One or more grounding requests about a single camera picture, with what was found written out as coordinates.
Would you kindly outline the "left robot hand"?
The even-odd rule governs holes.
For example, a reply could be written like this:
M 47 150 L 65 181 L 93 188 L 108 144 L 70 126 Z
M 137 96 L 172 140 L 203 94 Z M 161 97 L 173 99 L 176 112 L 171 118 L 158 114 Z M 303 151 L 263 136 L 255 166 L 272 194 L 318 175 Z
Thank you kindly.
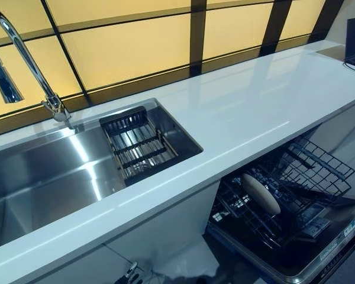
M 136 272 L 138 268 L 138 262 L 133 262 L 126 273 L 122 275 L 119 279 L 117 279 L 114 284 L 128 284 L 133 283 L 135 280 L 139 278 L 139 273 Z

